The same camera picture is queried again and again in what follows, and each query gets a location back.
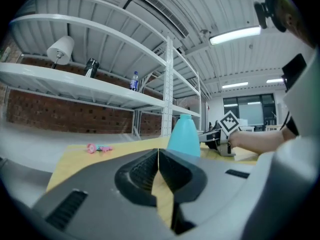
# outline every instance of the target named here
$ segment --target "shelf rack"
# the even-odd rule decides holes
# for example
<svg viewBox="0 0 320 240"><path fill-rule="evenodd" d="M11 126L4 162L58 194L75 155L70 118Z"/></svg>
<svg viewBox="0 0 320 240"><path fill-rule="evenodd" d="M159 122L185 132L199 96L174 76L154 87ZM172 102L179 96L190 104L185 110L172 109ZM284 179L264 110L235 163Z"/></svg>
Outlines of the shelf rack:
<svg viewBox="0 0 320 240"><path fill-rule="evenodd" d="M164 38L154 28L125 10L100 0L89 2L95 8L93 11L97 10L97 6L108 7L110 14L125 15L128 19L116 30L108 26L110 22L101 24L92 21L93 16L89 20L47 13L48 8L51 8L47 6L46 13L12 20L12 36L24 57L38 59L48 59L47 48L62 36L71 36L75 41L71 65L84 67L88 58L100 58L99 72L125 81L130 81L131 73L138 71L142 77L137 92L73 73L12 63L0 64L0 81L14 90L133 111L132 133L136 135L139 134L142 113L162 116L162 136L171 134L172 116L190 114L199 118L201 126L201 79L198 72L173 47L173 41L169 37ZM148 32L137 30L143 28ZM163 95L163 99L143 94L144 89ZM198 96L199 113L173 104L173 99L191 95Z"/></svg>

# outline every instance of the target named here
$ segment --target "wooden table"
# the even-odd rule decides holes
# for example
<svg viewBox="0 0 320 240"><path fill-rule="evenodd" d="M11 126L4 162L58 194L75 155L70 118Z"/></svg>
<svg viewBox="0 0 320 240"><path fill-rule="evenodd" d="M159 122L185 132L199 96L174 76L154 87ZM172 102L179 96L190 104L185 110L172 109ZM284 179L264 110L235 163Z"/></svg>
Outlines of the wooden table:
<svg viewBox="0 0 320 240"><path fill-rule="evenodd" d="M140 140L126 143L110 144L113 147L112 151L103 154L95 152L88 154L85 151L84 145L70 145L65 150L63 156L58 162L55 171L53 172L46 191L51 190L79 170L89 165L106 161L121 156L128 155L134 152L140 152L150 149L165 149L168 145L169 137L153 138L148 140ZM201 157L222 160L234 163L243 163L255 165L258 155L244 150L242 148L234 148L235 157L222 157L213 150L209 149L204 143L201 144ZM237 161L239 158L250 159L249 161ZM166 182L158 171L152 186L152 194L157 198L157 211L163 221L170 227L173 211L173 194L168 188Z"/></svg>

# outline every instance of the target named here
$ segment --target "fluorescent light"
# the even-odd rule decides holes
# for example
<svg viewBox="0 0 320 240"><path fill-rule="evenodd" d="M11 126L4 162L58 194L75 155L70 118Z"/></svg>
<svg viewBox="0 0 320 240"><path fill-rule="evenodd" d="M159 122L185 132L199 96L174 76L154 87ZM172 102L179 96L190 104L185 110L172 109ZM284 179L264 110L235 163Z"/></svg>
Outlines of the fluorescent light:
<svg viewBox="0 0 320 240"><path fill-rule="evenodd" d="M261 104L260 101L256 101L256 102L248 102L248 105L254 105L254 104Z"/></svg>
<svg viewBox="0 0 320 240"><path fill-rule="evenodd" d="M225 108L228 108L228 107L236 107L238 106L238 104L228 104L228 105L223 105Z"/></svg>
<svg viewBox="0 0 320 240"><path fill-rule="evenodd" d="M282 78L278 78L278 79L269 79L266 81L267 84L269 83L280 83L283 82L284 80Z"/></svg>
<svg viewBox="0 0 320 240"><path fill-rule="evenodd" d="M247 85L248 85L248 82L239 82L239 83L234 83L234 84L223 85L222 89L231 88L231 87L237 87L237 86L247 86Z"/></svg>
<svg viewBox="0 0 320 240"><path fill-rule="evenodd" d="M217 45L230 40L260 35L261 28L259 26L248 27L236 31L220 34L210 38L211 44Z"/></svg>

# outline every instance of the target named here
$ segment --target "blue plastic bottle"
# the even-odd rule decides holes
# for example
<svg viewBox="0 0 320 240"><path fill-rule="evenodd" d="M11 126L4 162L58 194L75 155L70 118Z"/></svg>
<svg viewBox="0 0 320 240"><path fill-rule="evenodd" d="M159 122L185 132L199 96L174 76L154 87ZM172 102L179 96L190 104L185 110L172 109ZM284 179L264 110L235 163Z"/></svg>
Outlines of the blue plastic bottle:
<svg viewBox="0 0 320 240"><path fill-rule="evenodd" d="M180 119L172 131L167 148L187 155L200 157L199 137L191 115L180 115Z"/></svg>
<svg viewBox="0 0 320 240"><path fill-rule="evenodd" d="M130 83L130 90L133 90L133 91L137 91L138 89L138 72L135 71L134 72L134 75L131 79L131 83Z"/></svg>

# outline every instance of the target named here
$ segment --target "hand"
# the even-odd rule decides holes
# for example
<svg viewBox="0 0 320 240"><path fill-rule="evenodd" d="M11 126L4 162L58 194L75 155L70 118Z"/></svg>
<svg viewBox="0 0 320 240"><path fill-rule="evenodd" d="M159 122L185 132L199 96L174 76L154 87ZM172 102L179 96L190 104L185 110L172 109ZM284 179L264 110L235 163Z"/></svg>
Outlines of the hand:
<svg viewBox="0 0 320 240"><path fill-rule="evenodd" d="M239 146L238 134L239 134L239 131L234 131L229 136L229 142L230 142L232 148Z"/></svg>

